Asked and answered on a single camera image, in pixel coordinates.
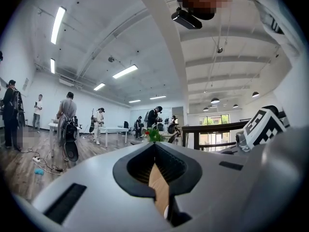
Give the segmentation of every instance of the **railing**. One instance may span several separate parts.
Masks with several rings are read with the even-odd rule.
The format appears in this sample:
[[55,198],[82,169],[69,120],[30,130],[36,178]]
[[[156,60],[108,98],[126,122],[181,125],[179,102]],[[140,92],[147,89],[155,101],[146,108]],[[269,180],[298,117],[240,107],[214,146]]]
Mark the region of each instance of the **railing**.
[[218,132],[227,132],[232,130],[242,129],[248,122],[237,122],[237,123],[229,123],[229,124],[222,124],[222,125],[211,125],[211,126],[184,126],[182,127],[183,131],[183,147],[186,147],[186,139],[187,133],[194,134],[194,149],[199,150],[200,148],[206,147],[219,147],[219,146],[229,146],[234,145],[236,142],[232,143],[224,143],[224,144],[216,144],[216,145],[200,145],[199,144],[199,134],[200,133],[218,133]]

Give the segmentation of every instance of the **white pants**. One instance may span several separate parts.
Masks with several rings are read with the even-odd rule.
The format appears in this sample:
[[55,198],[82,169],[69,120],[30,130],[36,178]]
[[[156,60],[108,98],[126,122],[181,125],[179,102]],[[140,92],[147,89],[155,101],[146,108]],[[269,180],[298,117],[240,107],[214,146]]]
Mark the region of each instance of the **white pants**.
[[99,141],[100,132],[99,132],[98,123],[95,122],[95,123],[94,123],[94,126],[95,126],[95,128],[94,128],[94,130],[93,130],[93,131],[95,132],[94,140],[96,140],[97,142],[100,142],[100,141]]

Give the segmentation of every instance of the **white ceiling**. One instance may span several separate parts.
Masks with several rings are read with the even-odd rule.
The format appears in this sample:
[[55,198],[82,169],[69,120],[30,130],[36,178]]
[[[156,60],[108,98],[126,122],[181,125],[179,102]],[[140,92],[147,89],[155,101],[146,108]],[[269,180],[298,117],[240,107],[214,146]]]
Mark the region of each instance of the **white ceiling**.
[[[165,0],[170,13],[176,0]],[[59,6],[67,9],[57,44],[50,42]],[[56,72],[74,80],[77,87],[94,92],[99,83],[106,84],[97,93],[110,100],[131,105],[146,104],[153,96],[168,100],[183,99],[178,66],[170,54],[162,29],[141,0],[34,0],[37,11],[32,18],[35,62],[49,71],[50,58],[56,60]],[[262,82],[261,70],[278,58],[278,45],[268,36],[259,21],[251,0],[233,0],[231,6],[217,10],[203,28],[188,30],[173,22],[185,61],[188,98],[191,105],[210,105],[217,97],[231,108]],[[217,42],[224,51],[216,53]],[[116,61],[108,62],[113,56]],[[136,64],[139,68],[119,79],[112,76]],[[276,79],[276,85],[282,80]],[[264,83],[260,94],[274,84]]]

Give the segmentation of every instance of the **power strip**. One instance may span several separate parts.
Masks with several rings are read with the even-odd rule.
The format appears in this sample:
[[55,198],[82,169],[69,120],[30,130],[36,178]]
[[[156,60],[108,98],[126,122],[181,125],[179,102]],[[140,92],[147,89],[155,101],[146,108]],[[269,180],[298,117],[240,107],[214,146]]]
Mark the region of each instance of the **power strip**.
[[33,157],[32,160],[34,160],[36,163],[41,163],[39,159],[37,159],[36,157]]

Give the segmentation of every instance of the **black pants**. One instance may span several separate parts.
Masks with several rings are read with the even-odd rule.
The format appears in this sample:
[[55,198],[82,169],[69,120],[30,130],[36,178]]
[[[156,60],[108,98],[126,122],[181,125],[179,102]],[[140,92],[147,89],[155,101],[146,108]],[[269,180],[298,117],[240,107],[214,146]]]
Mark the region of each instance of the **black pants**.
[[141,137],[141,128],[139,129],[135,129],[135,137],[138,138],[138,137]]
[[13,140],[13,146],[17,147],[17,127],[18,121],[16,117],[11,118],[10,120],[4,120],[5,146],[11,147]]

